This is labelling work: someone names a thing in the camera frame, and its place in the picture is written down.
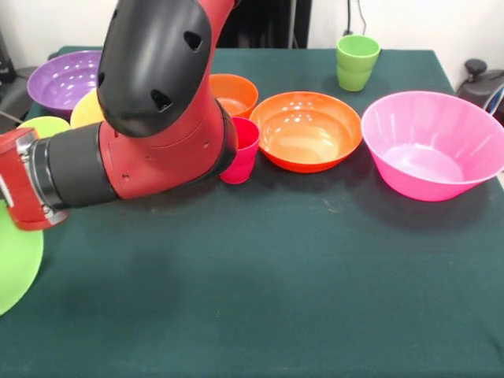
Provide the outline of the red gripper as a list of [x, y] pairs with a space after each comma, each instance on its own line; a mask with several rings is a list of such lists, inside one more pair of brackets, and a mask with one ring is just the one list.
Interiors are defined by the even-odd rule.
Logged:
[[59, 209], [59, 195], [47, 163], [49, 139], [34, 128], [1, 135], [1, 195], [13, 223], [21, 230], [44, 230], [61, 224], [69, 211]]

